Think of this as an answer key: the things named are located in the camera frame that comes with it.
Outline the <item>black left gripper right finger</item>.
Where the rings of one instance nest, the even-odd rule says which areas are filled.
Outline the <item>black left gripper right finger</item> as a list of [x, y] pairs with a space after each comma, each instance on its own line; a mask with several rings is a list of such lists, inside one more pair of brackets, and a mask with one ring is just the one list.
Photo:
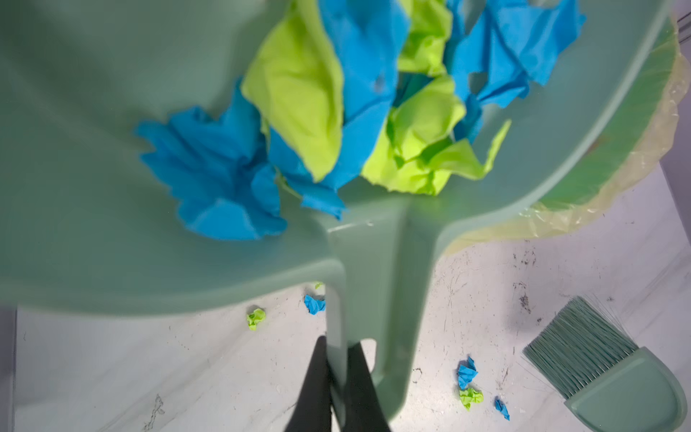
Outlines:
[[345, 432], [390, 432], [372, 382], [362, 345], [349, 347], [344, 388]]

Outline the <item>green plastic dustpan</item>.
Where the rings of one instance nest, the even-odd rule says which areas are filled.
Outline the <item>green plastic dustpan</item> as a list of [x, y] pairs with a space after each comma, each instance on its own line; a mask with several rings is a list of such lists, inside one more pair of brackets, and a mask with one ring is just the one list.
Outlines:
[[669, 1], [5, 1], [1, 300], [327, 288], [320, 408], [398, 414], [435, 263], [585, 158]]

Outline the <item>green hand brush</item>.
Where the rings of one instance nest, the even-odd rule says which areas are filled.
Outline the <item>green hand brush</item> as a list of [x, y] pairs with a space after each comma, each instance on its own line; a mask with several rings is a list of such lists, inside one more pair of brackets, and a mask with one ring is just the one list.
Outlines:
[[687, 398], [673, 372], [582, 297], [523, 350], [592, 431], [676, 431]]

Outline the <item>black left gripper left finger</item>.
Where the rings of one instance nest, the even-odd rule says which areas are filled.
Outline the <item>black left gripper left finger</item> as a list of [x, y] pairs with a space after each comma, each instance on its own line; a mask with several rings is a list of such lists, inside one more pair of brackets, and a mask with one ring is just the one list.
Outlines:
[[331, 374], [327, 356], [327, 338], [315, 344], [293, 415], [285, 432], [331, 431]]

